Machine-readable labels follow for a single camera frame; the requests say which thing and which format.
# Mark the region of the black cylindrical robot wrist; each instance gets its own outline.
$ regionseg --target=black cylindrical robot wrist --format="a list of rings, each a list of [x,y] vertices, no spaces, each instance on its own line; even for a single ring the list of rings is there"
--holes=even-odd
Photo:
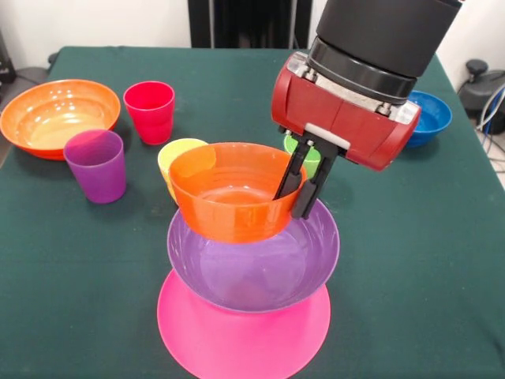
[[[456,0],[328,0],[309,64],[401,103],[460,7]]]

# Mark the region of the plastic cup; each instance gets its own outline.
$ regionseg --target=plastic cup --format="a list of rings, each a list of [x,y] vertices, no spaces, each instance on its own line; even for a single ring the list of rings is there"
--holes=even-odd
[[[192,148],[198,148],[200,146],[206,145],[207,142],[202,140],[197,140],[196,138],[181,138],[180,140],[171,141],[166,144],[158,153],[158,166],[166,182],[166,187],[168,192],[177,203],[175,198],[174,189],[172,188],[172,183],[170,182],[169,170],[170,165],[174,162],[174,159],[180,156],[183,152],[187,152]]]
[[[284,150],[289,154],[293,154],[294,149],[297,147],[298,141],[291,136],[284,137]],[[319,162],[321,161],[321,154],[314,148],[310,148],[309,154],[305,157],[303,165],[307,170],[307,176],[312,178],[316,173]]]
[[[161,81],[142,81],[123,95],[126,109],[145,144],[168,141],[174,125],[175,91]]]
[[[66,143],[63,155],[90,201],[111,203],[125,193],[125,153],[116,133],[102,129],[79,133]]]

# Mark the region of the yellow cup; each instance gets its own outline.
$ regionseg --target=yellow cup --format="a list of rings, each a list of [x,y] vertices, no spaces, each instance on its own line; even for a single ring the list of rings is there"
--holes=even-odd
[[[181,138],[179,140],[171,141],[169,144],[163,146],[163,148],[158,153],[158,166],[161,171],[161,175],[165,180],[168,192],[177,203],[175,198],[174,189],[172,188],[172,183],[170,182],[170,165],[174,162],[178,156],[182,153],[187,152],[193,148],[198,148],[200,146],[206,145],[207,142],[202,140],[197,140],[196,138]]]

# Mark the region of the dark green cloth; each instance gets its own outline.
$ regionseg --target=dark green cloth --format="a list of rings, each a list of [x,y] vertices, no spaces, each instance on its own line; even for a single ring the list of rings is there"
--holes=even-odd
[[[270,101],[289,53],[67,47],[50,78],[120,96],[165,81],[177,97],[173,138],[282,148]],[[338,159],[324,188],[342,239],[331,327],[297,377],[505,373],[504,192],[438,60],[417,89],[449,104],[448,130],[381,173]],[[160,147],[140,143],[124,109],[117,131],[128,189],[111,205],[86,201],[65,163],[13,149],[0,170],[1,378],[189,377],[156,323],[176,211]]]

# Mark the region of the white wall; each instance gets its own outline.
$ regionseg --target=white wall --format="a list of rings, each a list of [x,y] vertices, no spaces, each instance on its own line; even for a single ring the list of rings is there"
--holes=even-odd
[[[0,0],[0,27],[17,69],[65,45],[191,46],[187,0]]]
[[[326,1],[312,3],[310,43]],[[505,0],[466,0],[437,54],[455,88],[467,78],[465,63],[471,58],[484,59],[490,68],[505,69]]]

